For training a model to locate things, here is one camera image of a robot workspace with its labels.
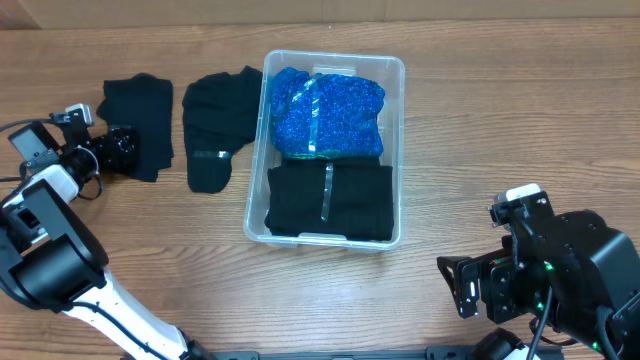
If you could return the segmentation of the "black sock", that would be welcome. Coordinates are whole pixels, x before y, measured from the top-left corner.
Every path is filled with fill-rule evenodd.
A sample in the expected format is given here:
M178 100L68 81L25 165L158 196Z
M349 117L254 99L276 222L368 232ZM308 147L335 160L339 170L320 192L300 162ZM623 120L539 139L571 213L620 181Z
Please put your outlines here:
M170 168L173 85L170 80L139 73L130 79L105 80L104 100L96 112L109 126L125 126L139 135L139 160L131 176L156 182Z
M219 193L232 173L232 157L256 136L262 72L207 75L187 87L183 105L187 182L195 193Z

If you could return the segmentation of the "black cloth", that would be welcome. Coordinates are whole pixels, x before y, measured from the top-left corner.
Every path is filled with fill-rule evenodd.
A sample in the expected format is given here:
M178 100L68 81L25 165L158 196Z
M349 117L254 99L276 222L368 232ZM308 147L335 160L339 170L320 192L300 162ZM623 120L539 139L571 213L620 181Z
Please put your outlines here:
M342 235L389 241L394 229L393 168L376 157L288 160L268 171L272 234Z

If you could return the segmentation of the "blue sparkly garment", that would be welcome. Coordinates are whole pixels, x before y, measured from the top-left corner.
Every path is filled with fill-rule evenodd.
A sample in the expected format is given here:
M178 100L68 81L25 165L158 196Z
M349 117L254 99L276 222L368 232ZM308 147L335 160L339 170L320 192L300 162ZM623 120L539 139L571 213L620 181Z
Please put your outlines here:
M271 140L285 158L379 157L385 90L375 81L292 67L273 79Z

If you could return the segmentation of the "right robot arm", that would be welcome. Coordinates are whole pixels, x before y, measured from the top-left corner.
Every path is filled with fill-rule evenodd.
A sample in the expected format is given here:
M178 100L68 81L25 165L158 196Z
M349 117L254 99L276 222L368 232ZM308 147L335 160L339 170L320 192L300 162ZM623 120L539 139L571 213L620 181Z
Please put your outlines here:
M498 195L488 211L509 232L501 249L437 260L460 317L483 302L496 324L534 315L534 344L551 327L606 359L638 358L639 255L625 233L591 210L554 213L535 184Z

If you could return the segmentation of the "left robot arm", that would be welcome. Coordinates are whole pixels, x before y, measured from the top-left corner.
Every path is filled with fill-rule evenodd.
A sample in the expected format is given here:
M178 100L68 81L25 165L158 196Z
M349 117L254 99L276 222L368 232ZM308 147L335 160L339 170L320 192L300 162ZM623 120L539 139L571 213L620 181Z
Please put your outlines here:
M82 187L104 171L129 174L138 135L111 128L91 137L86 124L62 125L58 145L46 120L12 123L9 140L23 155L20 185L1 202L1 288L33 310L81 320L132 359L208 359L210 353L124 289L89 228L70 208Z

